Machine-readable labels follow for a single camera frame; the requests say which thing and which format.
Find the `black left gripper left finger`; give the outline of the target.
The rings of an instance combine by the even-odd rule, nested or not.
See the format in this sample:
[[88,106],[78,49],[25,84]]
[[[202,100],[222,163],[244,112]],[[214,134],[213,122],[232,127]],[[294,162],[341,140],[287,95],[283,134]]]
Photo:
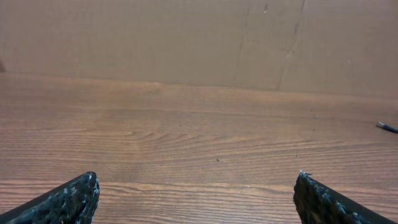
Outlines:
[[1,214],[1,224],[91,224],[99,199],[96,173],[85,172]]

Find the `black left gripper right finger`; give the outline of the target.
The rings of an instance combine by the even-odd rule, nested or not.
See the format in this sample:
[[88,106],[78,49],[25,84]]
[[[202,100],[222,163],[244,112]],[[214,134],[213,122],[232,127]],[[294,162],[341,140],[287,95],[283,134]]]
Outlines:
[[302,224],[395,224],[300,171],[293,201]]

